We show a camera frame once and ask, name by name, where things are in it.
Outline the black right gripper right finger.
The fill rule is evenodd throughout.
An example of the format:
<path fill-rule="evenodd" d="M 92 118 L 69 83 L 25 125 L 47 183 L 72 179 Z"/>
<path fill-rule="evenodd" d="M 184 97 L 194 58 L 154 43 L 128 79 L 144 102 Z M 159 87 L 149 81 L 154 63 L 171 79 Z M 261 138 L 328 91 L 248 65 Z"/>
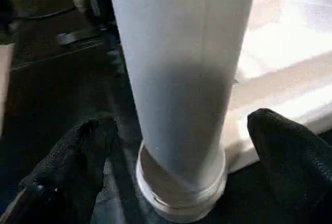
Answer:
<path fill-rule="evenodd" d="M 247 116 L 247 130 L 279 203 L 309 223 L 331 223 L 331 145 L 268 108 Z"/>

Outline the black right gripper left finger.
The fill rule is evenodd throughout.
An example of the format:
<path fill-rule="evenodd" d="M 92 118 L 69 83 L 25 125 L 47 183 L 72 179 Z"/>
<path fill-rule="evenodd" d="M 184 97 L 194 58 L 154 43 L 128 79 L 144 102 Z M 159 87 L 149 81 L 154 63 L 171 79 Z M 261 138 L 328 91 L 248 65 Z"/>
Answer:
<path fill-rule="evenodd" d="M 117 136 L 113 117 L 90 118 L 70 129 L 21 180 L 1 223 L 90 223 Z"/>

